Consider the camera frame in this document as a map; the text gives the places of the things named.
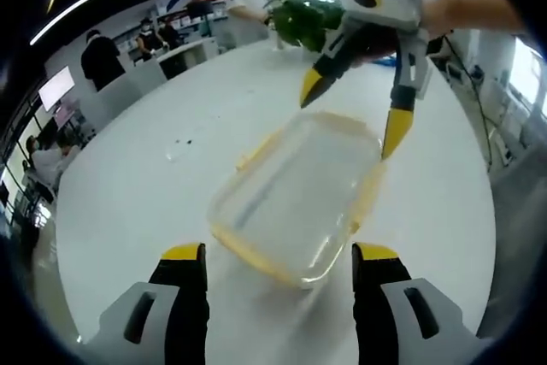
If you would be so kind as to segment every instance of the cable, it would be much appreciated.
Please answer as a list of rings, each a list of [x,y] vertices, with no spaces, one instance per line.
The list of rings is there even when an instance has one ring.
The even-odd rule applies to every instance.
[[[480,102],[479,91],[477,90],[477,86],[473,82],[473,78],[471,77],[471,74],[469,74],[467,68],[465,67],[465,64],[463,64],[462,58],[454,50],[454,46],[452,46],[452,43],[448,40],[446,36],[443,36],[443,39],[446,40],[446,43],[450,47],[450,50],[452,50],[452,54],[456,57],[458,63],[460,64],[460,66],[462,66],[463,71],[469,77],[469,81],[471,81],[471,86],[473,87],[473,91],[475,93],[475,96],[477,97],[477,103],[479,104],[479,110],[480,110],[480,117],[482,118],[482,125],[485,129],[486,143],[488,144],[488,168],[486,169],[486,172],[489,173],[490,167],[492,167],[492,147],[490,144],[490,139],[488,138],[488,127],[486,126],[486,116],[485,116],[485,111],[482,109],[482,103]],[[496,124],[494,121],[490,119],[488,120],[491,123]]]

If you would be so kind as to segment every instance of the monitor screen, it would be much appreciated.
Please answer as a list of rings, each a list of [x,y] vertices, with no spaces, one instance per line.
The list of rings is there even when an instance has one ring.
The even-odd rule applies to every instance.
[[[51,108],[74,87],[74,80],[70,74],[68,66],[53,76],[48,82],[40,88],[38,94],[42,99],[45,111]]]
[[[509,83],[530,103],[534,104],[539,90],[538,54],[520,39],[515,40],[515,56]]]

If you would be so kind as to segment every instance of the clear plastic container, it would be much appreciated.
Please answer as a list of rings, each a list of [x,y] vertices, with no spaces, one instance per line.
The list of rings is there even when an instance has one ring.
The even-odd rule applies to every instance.
[[[213,200],[213,235],[255,268],[310,288],[372,206],[381,145],[362,121],[300,114]]]

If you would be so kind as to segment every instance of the person in white clothing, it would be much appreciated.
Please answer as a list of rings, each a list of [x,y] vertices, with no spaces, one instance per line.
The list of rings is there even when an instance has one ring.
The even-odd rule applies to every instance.
[[[40,143],[34,136],[26,140],[31,168],[34,168],[38,177],[49,187],[57,190],[62,173],[80,152],[76,146],[56,146],[53,149],[41,150]]]
[[[268,38],[268,0],[226,0],[229,25],[236,45]]]

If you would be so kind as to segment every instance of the green plant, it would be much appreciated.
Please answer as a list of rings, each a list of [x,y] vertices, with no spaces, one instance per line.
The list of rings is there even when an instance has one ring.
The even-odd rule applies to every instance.
[[[335,30],[344,10],[337,0],[273,0],[272,20],[288,44],[321,51],[326,31]]]

